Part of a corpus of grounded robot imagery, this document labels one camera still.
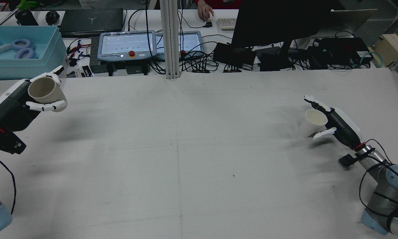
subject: monitor stand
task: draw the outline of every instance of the monitor stand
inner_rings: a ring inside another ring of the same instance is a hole
[[[280,71],[292,68],[293,64],[288,59],[288,51],[293,40],[286,40],[282,47],[269,47],[256,50],[261,61],[260,71]]]

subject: white paper cup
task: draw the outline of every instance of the white paper cup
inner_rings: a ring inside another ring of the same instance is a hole
[[[34,100],[41,104],[50,104],[59,100],[65,100],[65,94],[63,94],[59,85],[51,77],[41,77],[32,82],[28,87],[28,94]],[[66,108],[53,110],[54,112],[61,112]]]
[[[304,138],[310,137],[317,131],[322,130],[322,126],[327,124],[327,117],[323,112],[309,109],[305,112],[305,118],[298,128],[298,134]]]

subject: lavender headphones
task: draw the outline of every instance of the lavender headphones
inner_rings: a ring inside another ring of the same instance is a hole
[[[12,43],[0,46],[0,54],[8,50],[15,50],[14,59],[34,59],[35,52],[32,42],[28,39],[14,40]]]

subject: black power supply box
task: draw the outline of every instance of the black power supply box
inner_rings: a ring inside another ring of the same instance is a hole
[[[329,65],[368,64],[373,59],[361,38],[323,38],[319,47],[327,53]]]
[[[238,68],[252,68],[256,57],[256,51],[233,47],[232,45],[217,43],[214,49],[214,60],[232,65]]]

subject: tablet screen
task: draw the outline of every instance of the tablet screen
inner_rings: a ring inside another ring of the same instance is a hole
[[[190,50],[192,50],[192,51],[200,50],[200,46],[199,46],[200,43],[201,42],[199,41],[199,36],[197,33],[178,35],[179,51],[181,50],[181,48],[183,50],[185,50],[186,52],[189,52]],[[164,53],[163,35],[156,36],[156,47],[157,47],[158,54]]]
[[[150,48],[153,50],[152,34],[149,33]],[[120,34],[103,37],[102,54],[127,51],[149,51],[146,34]]]

